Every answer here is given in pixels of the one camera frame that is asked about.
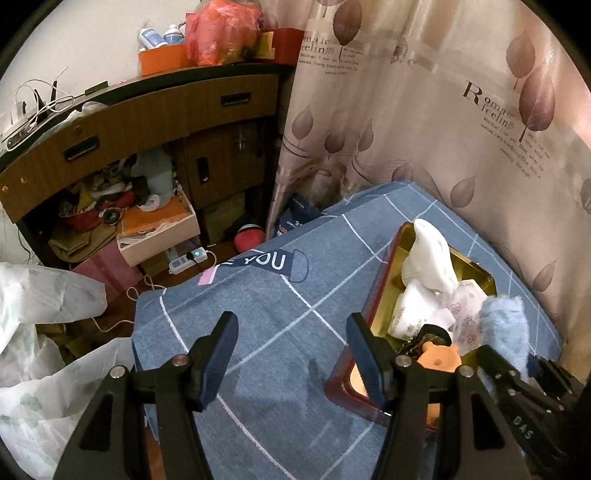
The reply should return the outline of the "orange red plastic bag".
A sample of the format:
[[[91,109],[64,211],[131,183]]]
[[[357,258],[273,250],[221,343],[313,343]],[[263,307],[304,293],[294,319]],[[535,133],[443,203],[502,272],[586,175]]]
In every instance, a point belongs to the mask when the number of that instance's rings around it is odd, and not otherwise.
[[[240,62],[256,49],[263,11],[249,1],[206,1],[185,14],[185,53],[201,67]]]

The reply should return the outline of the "dark patterned brown sock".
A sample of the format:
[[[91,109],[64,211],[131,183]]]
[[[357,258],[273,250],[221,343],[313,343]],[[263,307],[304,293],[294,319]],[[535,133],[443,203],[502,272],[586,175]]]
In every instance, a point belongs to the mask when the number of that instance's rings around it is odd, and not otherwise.
[[[423,354],[423,346],[427,342],[432,342],[436,346],[452,345],[451,336],[446,329],[433,324],[425,324],[411,341],[401,345],[397,354],[418,359]]]

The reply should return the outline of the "red and gold tin box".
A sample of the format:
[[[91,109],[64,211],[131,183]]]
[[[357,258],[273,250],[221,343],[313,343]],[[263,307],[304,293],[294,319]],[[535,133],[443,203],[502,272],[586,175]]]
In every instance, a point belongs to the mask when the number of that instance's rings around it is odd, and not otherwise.
[[[428,340],[439,340],[445,345],[452,343],[451,319],[441,309],[423,315],[411,305],[421,296],[421,287],[418,283],[404,282],[402,270],[415,240],[414,225],[404,223],[394,239],[394,250],[387,266],[377,276],[375,292],[370,294],[362,314],[375,336],[388,341],[394,351],[413,359],[420,357],[422,344]],[[383,426],[389,424],[390,416],[370,402],[349,349],[339,356],[331,377],[325,383],[325,395],[335,405],[369,421]]]

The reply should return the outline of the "beige leaf print curtain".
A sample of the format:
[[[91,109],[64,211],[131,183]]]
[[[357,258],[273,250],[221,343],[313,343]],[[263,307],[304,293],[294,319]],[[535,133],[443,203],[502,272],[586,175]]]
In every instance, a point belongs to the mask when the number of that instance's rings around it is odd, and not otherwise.
[[[531,1],[266,1],[304,33],[270,217],[409,180],[509,264],[590,368],[590,76]]]

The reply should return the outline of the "blue checked tablecloth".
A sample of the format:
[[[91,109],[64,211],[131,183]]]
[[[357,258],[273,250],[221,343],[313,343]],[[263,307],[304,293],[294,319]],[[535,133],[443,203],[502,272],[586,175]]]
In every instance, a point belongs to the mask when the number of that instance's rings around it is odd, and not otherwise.
[[[239,335],[219,395],[197,416],[217,479],[367,479],[386,430],[336,406],[325,381],[346,345],[346,318],[362,311],[399,228],[423,218],[483,267],[499,293],[520,296],[529,350],[558,359],[563,342],[529,289],[464,220],[419,186],[393,182],[355,194],[314,221],[252,251],[304,251],[308,279],[219,265],[140,296],[132,349],[136,367],[157,368],[211,333],[221,313],[238,317]]]

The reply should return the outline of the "white long sock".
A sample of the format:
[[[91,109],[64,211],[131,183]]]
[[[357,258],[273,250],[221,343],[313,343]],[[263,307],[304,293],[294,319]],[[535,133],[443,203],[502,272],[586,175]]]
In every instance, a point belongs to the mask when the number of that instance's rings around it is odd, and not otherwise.
[[[450,331],[454,323],[452,313],[442,306],[437,295],[418,280],[412,280],[394,304],[388,334],[400,340],[411,341],[425,324],[437,325]]]

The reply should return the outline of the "orange rubber pig toy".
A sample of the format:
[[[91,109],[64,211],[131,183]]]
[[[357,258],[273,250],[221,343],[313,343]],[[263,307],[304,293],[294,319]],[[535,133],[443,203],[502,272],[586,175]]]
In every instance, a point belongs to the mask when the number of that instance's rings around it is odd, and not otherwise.
[[[449,376],[462,365],[455,345],[438,345],[427,340],[418,347],[416,359],[409,356],[409,361],[404,362],[400,361],[404,354],[394,352],[383,338],[373,337],[370,342],[356,339],[349,342],[349,349],[363,380],[366,396],[384,413],[391,414],[394,400],[402,399],[409,392],[403,372],[412,371],[414,366],[426,371],[430,388],[427,424],[431,427],[438,424]]]

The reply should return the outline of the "dark blue packet on floor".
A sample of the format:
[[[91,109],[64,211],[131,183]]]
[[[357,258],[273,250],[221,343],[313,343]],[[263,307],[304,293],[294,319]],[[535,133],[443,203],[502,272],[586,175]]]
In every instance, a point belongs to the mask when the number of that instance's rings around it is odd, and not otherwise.
[[[276,221],[276,235],[286,234],[322,215],[320,209],[308,202],[301,194],[294,193],[287,199],[283,212]]]

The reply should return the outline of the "white blue bottle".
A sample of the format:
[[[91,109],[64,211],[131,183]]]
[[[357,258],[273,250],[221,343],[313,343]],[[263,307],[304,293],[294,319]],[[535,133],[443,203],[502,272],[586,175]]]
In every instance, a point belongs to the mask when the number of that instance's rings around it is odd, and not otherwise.
[[[151,27],[141,28],[138,34],[138,40],[147,50],[167,46],[167,42],[163,37]]]

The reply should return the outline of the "orange box on cabinet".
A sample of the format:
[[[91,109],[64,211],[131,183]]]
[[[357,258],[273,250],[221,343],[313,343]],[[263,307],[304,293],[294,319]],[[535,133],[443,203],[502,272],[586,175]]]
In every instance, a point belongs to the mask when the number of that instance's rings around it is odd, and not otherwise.
[[[183,43],[166,44],[159,48],[141,51],[138,53],[138,60],[141,77],[193,66],[193,62],[186,55]]]

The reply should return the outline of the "pink paper strip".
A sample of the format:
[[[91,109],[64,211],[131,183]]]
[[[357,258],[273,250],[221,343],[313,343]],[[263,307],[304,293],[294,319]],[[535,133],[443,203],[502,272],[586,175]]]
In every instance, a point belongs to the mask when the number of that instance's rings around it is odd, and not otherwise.
[[[197,284],[199,286],[211,285],[214,281],[217,268],[218,266],[213,266],[205,270],[204,273],[200,275]]]

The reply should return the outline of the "light blue fluffy sock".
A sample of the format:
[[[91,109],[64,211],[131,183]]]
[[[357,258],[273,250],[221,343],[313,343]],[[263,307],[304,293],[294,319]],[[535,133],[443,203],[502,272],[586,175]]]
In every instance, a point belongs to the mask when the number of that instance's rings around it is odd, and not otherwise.
[[[529,324],[520,297],[488,297],[479,312],[481,344],[491,346],[523,373],[529,356]]]

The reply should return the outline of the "red box on cabinet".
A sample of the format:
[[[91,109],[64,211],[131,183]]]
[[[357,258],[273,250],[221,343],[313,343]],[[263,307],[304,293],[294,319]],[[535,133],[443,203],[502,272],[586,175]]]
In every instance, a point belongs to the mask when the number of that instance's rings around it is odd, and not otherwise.
[[[276,28],[263,31],[254,57],[267,63],[296,66],[303,40],[304,31],[300,29]]]

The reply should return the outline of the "open drawer with clutter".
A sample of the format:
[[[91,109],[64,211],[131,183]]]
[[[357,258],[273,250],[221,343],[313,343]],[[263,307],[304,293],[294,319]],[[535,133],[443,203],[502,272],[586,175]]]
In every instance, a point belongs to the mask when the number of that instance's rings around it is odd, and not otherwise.
[[[129,209],[118,224],[116,243],[123,259],[134,267],[199,234],[197,214],[186,195],[178,191],[155,211]]]

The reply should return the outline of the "white power strip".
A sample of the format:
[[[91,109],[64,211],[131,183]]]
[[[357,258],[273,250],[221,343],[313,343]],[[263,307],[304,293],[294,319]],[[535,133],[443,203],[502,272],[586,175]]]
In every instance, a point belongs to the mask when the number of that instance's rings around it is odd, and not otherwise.
[[[193,266],[200,264],[207,260],[208,253],[202,247],[197,247],[184,255],[177,257],[169,262],[168,272],[172,275],[177,275],[186,271]]]

